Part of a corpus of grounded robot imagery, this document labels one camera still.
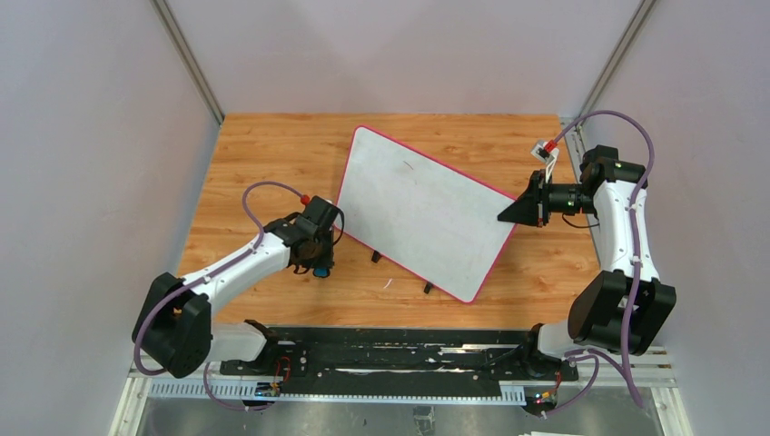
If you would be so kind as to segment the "blue black eraser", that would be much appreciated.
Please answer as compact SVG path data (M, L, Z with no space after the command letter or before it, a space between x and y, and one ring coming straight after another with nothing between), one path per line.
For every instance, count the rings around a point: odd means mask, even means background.
M326 279L331 276L330 266L321 266L313 269L313 276L316 278Z

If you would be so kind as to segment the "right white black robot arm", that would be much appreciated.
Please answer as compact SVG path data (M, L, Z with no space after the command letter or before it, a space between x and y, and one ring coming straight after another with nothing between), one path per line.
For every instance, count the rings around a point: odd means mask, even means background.
M649 249L647 169L599 145L583 154L577 183L554 183L555 143L540 141L531 153L545 166L499 221L543 227L552 213L592 216L600 271L565 321L533 326L512 357L529 377L540 378L583 349L604 350L619 354L617 367L628 375L631 356L647 351L676 304L676 290L662 283Z

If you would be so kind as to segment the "pink framed whiteboard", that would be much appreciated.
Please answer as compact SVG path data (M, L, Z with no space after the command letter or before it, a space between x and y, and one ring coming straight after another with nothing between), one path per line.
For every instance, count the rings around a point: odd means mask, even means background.
M353 131L336 204L344 232L453 298L473 302L516 226L514 196L367 126Z

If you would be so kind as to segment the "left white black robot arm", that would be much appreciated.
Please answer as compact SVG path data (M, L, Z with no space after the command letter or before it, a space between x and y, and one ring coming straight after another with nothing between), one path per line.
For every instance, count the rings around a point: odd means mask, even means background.
M262 226L256 237L220 261L183 277L157 276L133 329L134 357L147 354L160 366L156 374L175 378L205 363L259 361L275 342L267 327L214 319L235 297L287 268L330 275L338 242L334 229L345 224L344 213L319 196L301 202L302 211Z

